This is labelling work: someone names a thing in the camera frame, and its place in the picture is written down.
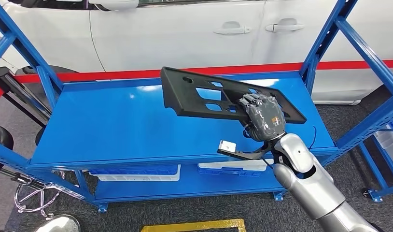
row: yellow floor marking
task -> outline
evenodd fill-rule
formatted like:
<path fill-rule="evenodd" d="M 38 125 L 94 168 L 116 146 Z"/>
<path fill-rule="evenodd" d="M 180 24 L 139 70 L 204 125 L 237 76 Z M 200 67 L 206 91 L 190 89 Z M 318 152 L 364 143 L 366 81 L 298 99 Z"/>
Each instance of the yellow floor marking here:
<path fill-rule="evenodd" d="M 185 232 L 185 231 L 202 231 L 208 229 L 223 229 L 223 228 L 233 228 L 233 227 L 237 227 L 238 232 L 246 232 L 245 223 L 243 222 L 243 219 L 144 226 L 141 232 Z"/>

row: metal bracket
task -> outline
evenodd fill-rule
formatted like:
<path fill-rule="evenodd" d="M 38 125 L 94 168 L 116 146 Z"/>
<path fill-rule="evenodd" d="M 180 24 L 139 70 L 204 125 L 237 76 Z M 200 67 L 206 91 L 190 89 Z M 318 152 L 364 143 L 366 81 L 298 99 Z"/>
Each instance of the metal bracket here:
<path fill-rule="evenodd" d="M 98 212 L 99 213 L 106 213 L 108 208 L 108 203 L 101 204 L 98 206 Z"/>
<path fill-rule="evenodd" d="M 374 202 L 379 203 L 383 202 L 383 199 L 381 196 L 376 196 L 377 190 L 369 189 L 368 194 L 370 195 L 371 199 L 373 199 Z"/>
<path fill-rule="evenodd" d="M 286 193 L 286 191 L 272 192 L 272 193 L 273 193 L 273 198 L 275 198 L 275 201 L 281 202 L 283 201 L 283 196 Z"/>

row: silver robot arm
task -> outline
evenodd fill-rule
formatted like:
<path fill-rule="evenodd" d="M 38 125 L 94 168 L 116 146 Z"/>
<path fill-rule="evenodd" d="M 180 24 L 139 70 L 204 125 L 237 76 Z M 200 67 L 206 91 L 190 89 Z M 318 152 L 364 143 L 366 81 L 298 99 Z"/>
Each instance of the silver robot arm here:
<path fill-rule="evenodd" d="M 345 200 L 333 178 L 320 165 L 299 136 L 286 134 L 275 145 L 290 162 L 277 163 L 273 174 L 290 191 L 307 214 L 325 232 L 377 232 Z"/>
<path fill-rule="evenodd" d="M 239 100 L 251 119 L 248 135 L 268 143 L 275 157 L 273 173 L 290 191 L 307 214 L 325 232 L 378 232 L 345 200 L 333 178 L 320 165 L 299 136 L 285 132 L 285 119 L 276 99 L 261 94 L 245 94 Z M 260 153 L 232 153 L 255 159 Z"/>

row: lower shelf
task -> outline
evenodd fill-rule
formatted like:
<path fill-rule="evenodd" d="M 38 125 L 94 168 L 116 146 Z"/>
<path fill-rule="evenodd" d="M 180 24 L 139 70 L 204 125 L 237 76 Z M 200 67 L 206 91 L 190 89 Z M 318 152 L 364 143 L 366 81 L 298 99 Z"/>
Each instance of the lower shelf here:
<path fill-rule="evenodd" d="M 196 164 L 182 165 L 179 181 L 133 182 L 99 181 L 96 202 L 125 202 L 182 197 L 218 196 L 242 193 L 281 191 L 284 188 L 269 168 L 260 177 L 233 174 L 203 175 Z"/>

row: black cable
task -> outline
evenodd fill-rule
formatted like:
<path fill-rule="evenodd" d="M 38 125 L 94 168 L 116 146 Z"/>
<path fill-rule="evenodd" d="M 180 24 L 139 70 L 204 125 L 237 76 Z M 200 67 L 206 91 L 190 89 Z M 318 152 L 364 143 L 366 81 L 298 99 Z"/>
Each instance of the black cable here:
<path fill-rule="evenodd" d="M 309 146 L 309 150 L 311 149 L 311 147 L 314 145 L 314 142 L 316 141 L 316 135 L 317 135 L 317 129 L 315 126 L 313 126 L 314 128 L 314 138 L 313 138 L 313 142 L 311 143 L 311 145 Z"/>
<path fill-rule="evenodd" d="M 263 159 L 263 161 L 269 166 L 269 168 L 273 169 L 273 167 L 266 161 L 265 158 L 262 158 L 262 159 Z"/>

